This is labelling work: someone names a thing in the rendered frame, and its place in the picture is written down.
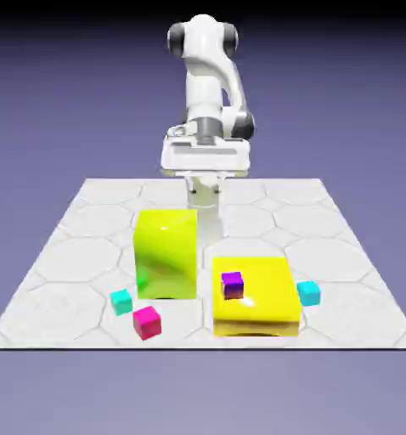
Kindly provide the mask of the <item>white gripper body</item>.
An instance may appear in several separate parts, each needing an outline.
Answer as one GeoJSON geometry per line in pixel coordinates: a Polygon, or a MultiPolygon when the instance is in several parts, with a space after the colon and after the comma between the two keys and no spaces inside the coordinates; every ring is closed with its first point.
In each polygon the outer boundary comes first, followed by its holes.
{"type": "Polygon", "coordinates": [[[161,170],[168,176],[196,172],[247,174],[250,143],[244,139],[214,138],[214,144],[197,144],[195,136],[165,136],[161,152],[161,170]]]}

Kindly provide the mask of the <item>small purple cube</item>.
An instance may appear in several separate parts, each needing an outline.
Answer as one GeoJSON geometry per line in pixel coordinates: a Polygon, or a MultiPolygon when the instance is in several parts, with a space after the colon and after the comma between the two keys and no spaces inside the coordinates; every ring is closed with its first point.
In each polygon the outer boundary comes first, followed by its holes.
{"type": "Polygon", "coordinates": [[[240,271],[221,273],[222,293],[225,300],[242,299],[245,284],[240,271]]]}

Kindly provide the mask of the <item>small cyan cube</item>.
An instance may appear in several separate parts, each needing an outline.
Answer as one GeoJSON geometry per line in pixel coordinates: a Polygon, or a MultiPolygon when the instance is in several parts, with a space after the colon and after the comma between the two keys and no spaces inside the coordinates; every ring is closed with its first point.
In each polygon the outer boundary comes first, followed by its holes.
{"type": "Polygon", "coordinates": [[[320,304],[321,290],[316,282],[312,280],[298,282],[296,290],[303,307],[320,304]]]}
{"type": "Polygon", "coordinates": [[[126,289],[112,292],[110,302],[117,316],[130,313],[133,310],[133,299],[126,289]]]}

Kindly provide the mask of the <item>small pink cube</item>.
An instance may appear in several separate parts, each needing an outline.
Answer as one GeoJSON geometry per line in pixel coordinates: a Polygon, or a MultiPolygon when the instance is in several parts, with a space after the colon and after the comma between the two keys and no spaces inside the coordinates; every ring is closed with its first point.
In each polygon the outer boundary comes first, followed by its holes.
{"type": "Polygon", "coordinates": [[[160,335],[161,316],[153,306],[141,308],[133,312],[133,327],[138,336],[145,341],[160,335]]]}

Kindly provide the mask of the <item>large lime green box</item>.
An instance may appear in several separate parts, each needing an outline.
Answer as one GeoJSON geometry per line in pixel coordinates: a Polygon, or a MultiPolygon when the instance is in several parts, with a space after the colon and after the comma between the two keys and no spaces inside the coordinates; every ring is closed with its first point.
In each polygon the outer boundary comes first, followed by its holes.
{"type": "Polygon", "coordinates": [[[197,213],[144,209],[133,232],[140,299],[196,298],[197,213]]]}

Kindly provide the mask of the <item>large yellow box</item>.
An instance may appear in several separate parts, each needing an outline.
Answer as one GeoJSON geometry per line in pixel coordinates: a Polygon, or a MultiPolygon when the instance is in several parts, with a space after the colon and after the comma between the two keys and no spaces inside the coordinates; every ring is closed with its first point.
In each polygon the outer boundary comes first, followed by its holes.
{"type": "Polygon", "coordinates": [[[302,305],[284,257],[214,257],[212,317],[216,336],[297,336],[302,305]],[[226,300],[222,274],[241,273],[244,296],[226,300]]]}

